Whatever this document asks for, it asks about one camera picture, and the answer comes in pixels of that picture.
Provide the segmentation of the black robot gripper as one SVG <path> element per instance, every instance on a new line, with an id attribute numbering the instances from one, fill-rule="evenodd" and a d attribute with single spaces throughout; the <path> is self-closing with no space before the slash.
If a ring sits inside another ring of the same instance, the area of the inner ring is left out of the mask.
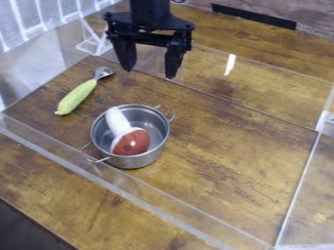
<path id="1" fill-rule="evenodd" d="M 107 12 L 103 18 L 121 68 L 131 71 L 136 65 L 137 43 L 167 47 L 165 77 L 172 79 L 192 48 L 195 25 L 171 14 L 169 0 L 129 0 L 128 12 Z"/>

